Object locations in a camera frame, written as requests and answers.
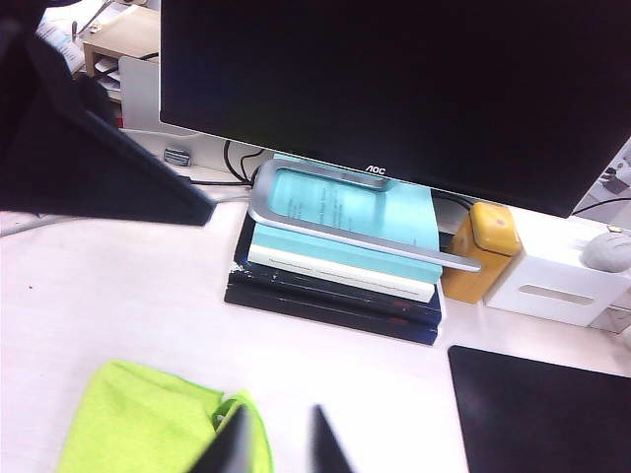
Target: computer monitor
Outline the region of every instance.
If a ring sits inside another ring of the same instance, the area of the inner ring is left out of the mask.
[[[631,135],[631,4],[162,2],[161,118],[567,217]]]

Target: mouse pad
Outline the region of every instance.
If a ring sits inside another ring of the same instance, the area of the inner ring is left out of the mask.
[[[458,346],[449,358],[470,473],[631,471],[631,378]]]

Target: green microfiber cloth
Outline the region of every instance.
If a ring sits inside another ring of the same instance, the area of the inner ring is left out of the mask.
[[[92,377],[57,473],[184,473],[244,405],[251,473],[272,473],[265,428],[246,391],[223,392],[142,365],[112,361]]]

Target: yellow box lid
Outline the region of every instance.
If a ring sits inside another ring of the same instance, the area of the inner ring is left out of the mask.
[[[476,202],[469,213],[475,244],[487,251],[513,256],[522,250],[511,211],[506,207]]]

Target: book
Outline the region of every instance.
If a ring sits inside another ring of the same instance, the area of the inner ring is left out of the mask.
[[[247,259],[252,263],[423,303],[428,302],[435,291],[433,284],[423,281],[401,278],[380,271],[371,271],[258,244],[252,244],[249,247]]]

